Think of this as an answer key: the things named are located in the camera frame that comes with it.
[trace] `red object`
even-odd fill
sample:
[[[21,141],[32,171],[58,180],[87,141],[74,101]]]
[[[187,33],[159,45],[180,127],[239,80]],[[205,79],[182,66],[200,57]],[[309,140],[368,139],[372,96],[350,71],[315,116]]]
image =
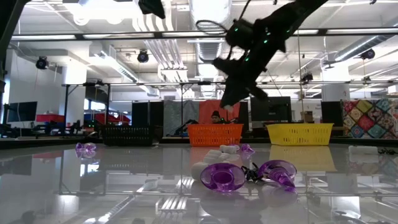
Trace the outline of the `red object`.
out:
[[[58,115],[58,114],[38,114],[38,115],[36,115],[36,122],[54,121],[57,123],[62,123],[63,120],[64,120],[64,115]]]
[[[123,123],[129,123],[130,122],[130,119],[128,117],[126,117],[125,115],[122,115],[122,116],[123,116]],[[99,123],[104,124],[105,123],[105,114],[103,114],[103,113],[95,114],[94,115],[94,119],[97,120]],[[120,115],[117,118],[115,118],[112,115],[108,115],[108,122],[110,122],[110,123],[118,123],[120,121],[122,121],[122,118],[120,117]]]
[[[211,124],[211,114],[213,114],[214,111],[220,112],[221,118],[224,118],[225,120],[231,120],[233,118],[239,117],[239,108],[241,106],[240,103],[236,103],[233,106],[233,112],[230,113],[227,110],[224,110],[220,108],[220,102],[221,100],[206,100],[203,102],[200,102],[199,104],[199,123],[200,124]]]

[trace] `plastic basket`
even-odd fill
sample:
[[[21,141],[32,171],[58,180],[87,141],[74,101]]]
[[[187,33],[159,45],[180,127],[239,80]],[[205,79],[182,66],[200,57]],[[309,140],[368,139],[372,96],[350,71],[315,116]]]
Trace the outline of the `plastic basket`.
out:
[[[272,144],[281,146],[327,146],[333,124],[267,125]]]
[[[191,124],[188,125],[191,146],[220,146],[239,144],[243,124]]]
[[[154,140],[152,127],[103,126],[102,138],[107,146],[151,146]]]

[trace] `person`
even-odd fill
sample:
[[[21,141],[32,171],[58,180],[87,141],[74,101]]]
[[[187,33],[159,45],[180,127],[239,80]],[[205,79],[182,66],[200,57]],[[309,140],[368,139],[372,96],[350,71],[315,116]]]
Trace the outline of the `person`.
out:
[[[213,111],[213,114],[211,114],[211,122],[213,124],[224,124],[224,119],[220,118],[220,112]]]

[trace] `black basket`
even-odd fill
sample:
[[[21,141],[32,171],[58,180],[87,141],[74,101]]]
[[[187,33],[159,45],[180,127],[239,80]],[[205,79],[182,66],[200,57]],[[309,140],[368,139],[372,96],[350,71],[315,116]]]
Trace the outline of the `black basket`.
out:
[[[103,126],[102,138],[107,146],[151,146],[153,127]]]

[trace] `metal rod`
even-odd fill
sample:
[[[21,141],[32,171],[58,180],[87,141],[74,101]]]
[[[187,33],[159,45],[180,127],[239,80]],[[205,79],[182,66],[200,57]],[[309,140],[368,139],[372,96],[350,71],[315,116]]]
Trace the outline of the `metal rod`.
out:
[[[68,96],[69,96],[69,87],[70,85],[67,85],[66,90],[65,90],[65,106],[63,107],[63,133],[62,135],[66,135],[67,131],[67,113],[68,113]]]
[[[184,109],[183,109],[184,89],[183,88],[184,88],[184,84],[181,84],[181,127],[184,124]],[[182,138],[183,137],[183,135],[182,135],[183,129],[181,129],[180,133],[181,133],[181,138]]]
[[[108,125],[109,99],[111,97],[111,84],[107,84],[107,85],[108,85],[108,95],[106,97],[105,125]]]
[[[397,84],[398,80],[374,80],[374,81],[367,81],[367,84]],[[225,85],[225,82],[209,82],[210,85]],[[304,82],[257,82],[258,85],[304,85]],[[311,81],[308,85],[334,85],[334,84],[358,84],[364,85],[365,81]],[[70,86],[82,86],[82,84],[70,84]],[[111,86],[180,86],[180,85],[200,85],[200,82],[180,82],[180,83],[107,83],[106,85]]]
[[[355,27],[355,28],[321,28],[299,29],[302,37],[328,36],[374,36],[398,35],[398,27]],[[11,42],[59,42],[59,41],[87,41],[87,40],[154,40],[154,39],[214,39],[223,38],[223,30],[184,30],[184,31],[155,31],[155,32],[123,32],[123,33],[93,33],[93,34],[32,34],[13,35]]]

